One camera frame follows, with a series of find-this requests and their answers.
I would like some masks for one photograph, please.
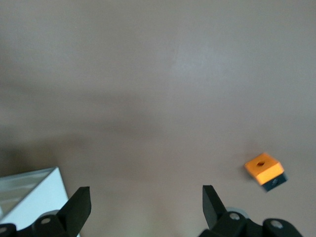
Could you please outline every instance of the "screw hole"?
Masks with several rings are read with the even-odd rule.
[[[45,218],[42,219],[42,221],[40,222],[42,225],[47,224],[48,222],[50,222],[50,218]]]
[[[0,234],[4,233],[7,231],[7,227],[2,227],[0,228]]]
[[[278,184],[278,179],[274,179],[271,183],[272,186],[276,186]]]

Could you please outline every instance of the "gray surface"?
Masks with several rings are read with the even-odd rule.
[[[201,187],[316,226],[316,1],[0,3],[0,174],[90,185],[82,236],[195,237]],[[243,164],[268,152],[288,182]]]

